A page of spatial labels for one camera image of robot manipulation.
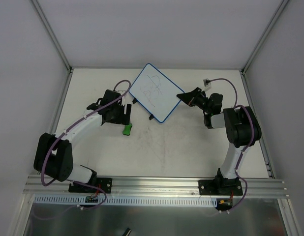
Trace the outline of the green bone-shaped eraser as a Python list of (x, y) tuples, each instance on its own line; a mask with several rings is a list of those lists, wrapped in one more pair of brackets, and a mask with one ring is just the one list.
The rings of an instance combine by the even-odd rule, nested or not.
[(132, 129), (132, 123), (130, 123), (130, 124), (128, 124), (124, 127), (124, 130), (123, 130), (122, 134), (125, 135), (125, 136), (130, 136), (131, 129)]

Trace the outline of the blue-framed whiteboard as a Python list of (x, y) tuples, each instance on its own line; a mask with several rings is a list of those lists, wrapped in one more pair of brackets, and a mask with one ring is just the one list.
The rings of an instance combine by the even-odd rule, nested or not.
[(163, 123), (181, 101), (177, 94), (184, 93), (184, 90), (148, 63), (132, 83), (129, 93), (159, 123)]

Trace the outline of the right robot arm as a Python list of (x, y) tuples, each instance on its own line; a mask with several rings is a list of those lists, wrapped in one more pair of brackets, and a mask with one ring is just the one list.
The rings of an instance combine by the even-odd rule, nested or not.
[(208, 129), (225, 128), (229, 147), (226, 157), (213, 180), (200, 181), (200, 189), (227, 194), (240, 185), (239, 170), (248, 149), (261, 138), (260, 125), (249, 106), (237, 105), (222, 109), (223, 95), (213, 93), (206, 97), (196, 88), (191, 92), (177, 94), (189, 107), (198, 107), (204, 113), (204, 124)]

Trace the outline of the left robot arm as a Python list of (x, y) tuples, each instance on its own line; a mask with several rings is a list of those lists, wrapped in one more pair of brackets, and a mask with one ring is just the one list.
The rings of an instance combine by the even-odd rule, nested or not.
[(88, 133), (105, 123), (130, 126), (131, 104), (123, 102), (123, 95), (106, 90), (104, 96), (87, 106), (85, 113), (61, 133), (44, 133), (40, 136), (33, 167), (52, 181), (79, 182), (87, 192), (97, 187), (96, 171), (74, 164), (73, 149)]

